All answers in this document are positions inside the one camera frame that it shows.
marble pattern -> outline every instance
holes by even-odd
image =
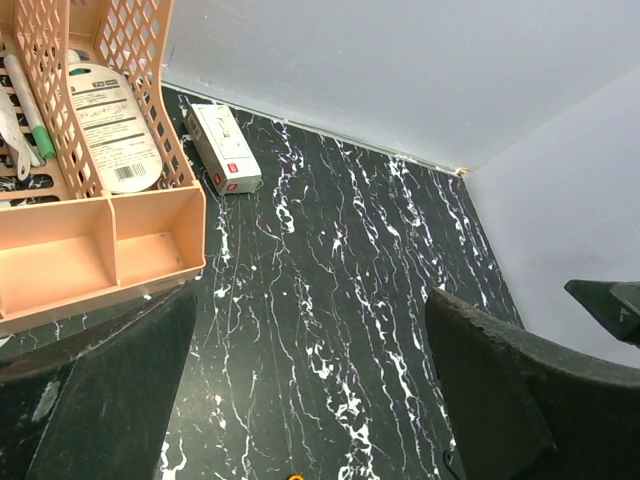
[[[207,192],[207,267],[157,478],[454,479],[427,293],[521,326],[463,182],[237,111],[264,183],[218,197],[181,124],[193,97],[165,98]],[[128,306],[10,337],[0,355]]]

perforated basket side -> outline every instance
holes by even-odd
[[[103,183],[67,84],[69,1],[15,0],[13,36],[67,187],[76,198],[99,195]]]
[[[182,144],[164,108],[162,58],[172,0],[108,0],[94,48],[101,61],[126,75],[163,160],[160,186],[193,185]]]

basket compartment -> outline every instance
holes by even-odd
[[[202,191],[191,187],[111,199],[122,286],[199,270],[204,218]]]
[[[117,286],[113,213],[106,199],[8,209],[0,215],[5,315]]]

barcode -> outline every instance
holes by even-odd
[[[133,177],[141,177],[145,175],[147,172],[144,169],[144,165],[141,163],[136,163],[131,165],[130,167],[120,167],[114,170],[116,177],[118,177],[118,181],[121,182],[123,180],[128,180]]]

orange object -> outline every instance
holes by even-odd
[[[164,290],[204,267],[205,198],[161,94],[172,7],[172,0],[0,1],[2,41],[20,59],[58,152],[57,161],[32,168],[52,187],[0,192],[0,202],[60,199],[0,208],[0,335]],[[127,74],[163,161],[152,190],[105,189],[71,102],[70,48]],[[15,174],[0,165],[0,176]]]

